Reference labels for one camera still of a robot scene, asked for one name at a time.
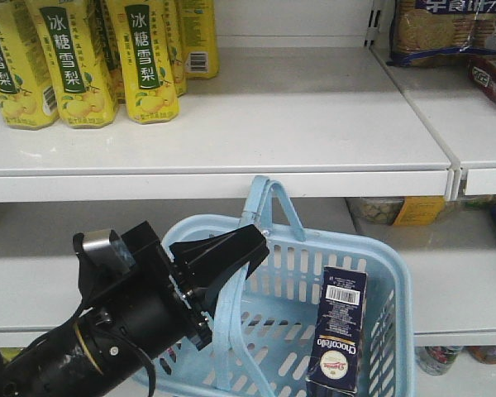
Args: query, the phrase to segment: dark blue box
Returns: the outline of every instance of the dark blue box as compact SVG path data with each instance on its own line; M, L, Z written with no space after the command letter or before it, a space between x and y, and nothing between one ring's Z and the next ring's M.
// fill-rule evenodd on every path
M307 372L313 397L355 395L367 274L326 267Z

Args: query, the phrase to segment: white shelf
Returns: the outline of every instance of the white shelf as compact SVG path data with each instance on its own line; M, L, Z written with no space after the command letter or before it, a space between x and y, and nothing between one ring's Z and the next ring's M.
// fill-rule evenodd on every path
M105 228L124 233L147 220L161 238L176 222L191 215L239 217L244 201L0 204L0 346L27 346L65 321L79 305L79 261L72 247L75 233ZM305 227L355 232L342 198L293 201ZM283 214L276 210L274 221L284 223Z
M496 345L496 231L489 213L462 211L427 227L364 220L356 227L408 264L417 346Z
M294 197L443 195L450 161L366 48L222 49L172 122L122 108L98 130L0 117L0 203L245 197L253 175Z
M438 395L441 397L496 396L496 365L481 364L468 352L462 352L452 368L444 375L431 376L417 368L416 397Z
M375 51L382 64L389 58L387 50ZM496 104L467 69L385 69L466 180L463 193L496 194Z

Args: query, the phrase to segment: robotic arm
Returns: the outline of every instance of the robotic arm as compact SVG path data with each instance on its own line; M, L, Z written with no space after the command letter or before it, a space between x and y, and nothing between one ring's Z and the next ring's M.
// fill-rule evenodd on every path
M207 316L222 286L246 263L251 274L269 253L250 225L175 243L171 260L147 222L121 237L77 234L74 249L81 303L7 365L0 357L0 397L100 397L143 366L151 396L151 358L182 337L198 350L208 345Z

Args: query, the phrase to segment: shopping basket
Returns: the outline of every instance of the shopping basket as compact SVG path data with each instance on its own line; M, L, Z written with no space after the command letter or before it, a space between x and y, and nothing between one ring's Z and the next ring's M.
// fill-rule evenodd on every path
M277 196L289 225L272 223ZM377 240L303 228L283 186L255 177L241 218L195 215L162 243L192 241L254 223L270 254L245 282L242 270L219 296L213 343L197 352L187 339L155 360L157 388L172 396L305 397L324 266L368 274L359 393L414 395L411 282L406 265ZM135 378L148 384L147 374Z

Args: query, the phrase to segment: basket handle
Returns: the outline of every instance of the basket handle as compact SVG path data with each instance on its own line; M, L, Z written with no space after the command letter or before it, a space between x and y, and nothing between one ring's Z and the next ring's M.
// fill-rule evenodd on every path
M272 197L278 198L285 216L289 220L294 236L301 242L306 240L303 225L293 208L292 201L283 185L275 180L257 175L251 185L246 199L239 227L255 224L264 231L272 229ZM238 270L222 288L219 294L213 325L213 352L215 355L215 372L217 388L230 390L230 349L241 360L243 367L255 383L261 395L274 397L274 392L265 375L246 348L241 327L241 297L246 281L248 266Z
M273 224L272 198L274 195L279 200L279 204L290 223L292 233L298 241L304 242L307 239L305 230L284 186L279 181L270 180L263 175L257 175L252 182L250 194L242 210L239 227L253 223L260 229L271 232Z

